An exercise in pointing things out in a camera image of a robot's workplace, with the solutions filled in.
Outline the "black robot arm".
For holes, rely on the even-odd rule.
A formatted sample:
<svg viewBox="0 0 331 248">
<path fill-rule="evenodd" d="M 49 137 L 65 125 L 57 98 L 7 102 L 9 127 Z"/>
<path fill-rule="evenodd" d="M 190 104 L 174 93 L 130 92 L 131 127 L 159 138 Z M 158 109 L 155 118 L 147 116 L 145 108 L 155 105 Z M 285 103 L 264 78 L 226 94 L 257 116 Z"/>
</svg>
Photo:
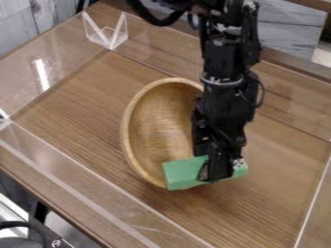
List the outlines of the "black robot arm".
<svg viewBox="0 0 331 248">
<path fill-rule="evenodd" d="M 259 10 L 257 0 L 151 0 L 173 10 L 157 17 L 142 0 L 126 0 L 154 26 L 173 25 L 182 16 L 199 31 L 203 57 L 203 94 L 191 117 L 194 155 L 206 160 L 197 179 L 213 183 L 235 175 L 247 144 L 246 125 L 266 97 L 253 67 L 261 62 Z"/>
</svg>

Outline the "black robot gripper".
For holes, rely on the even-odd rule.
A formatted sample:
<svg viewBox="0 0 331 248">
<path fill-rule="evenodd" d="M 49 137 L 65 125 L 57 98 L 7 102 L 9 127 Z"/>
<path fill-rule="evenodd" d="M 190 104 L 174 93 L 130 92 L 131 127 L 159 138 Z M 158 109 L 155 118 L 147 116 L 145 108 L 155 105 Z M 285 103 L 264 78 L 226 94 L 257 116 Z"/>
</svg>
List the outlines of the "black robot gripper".
<svg viewBox="0 0 331 248">
<path fill-rule="evenodd" d="M 245 126 L 254 120 L 265 98 L 265 85 L 253 72 L 235 81 L 205 83 L 191 117 L 193 153 L 195 157 L 207 156 L 199 181 L 214 183 L 247 175 Z"/>
</svg>

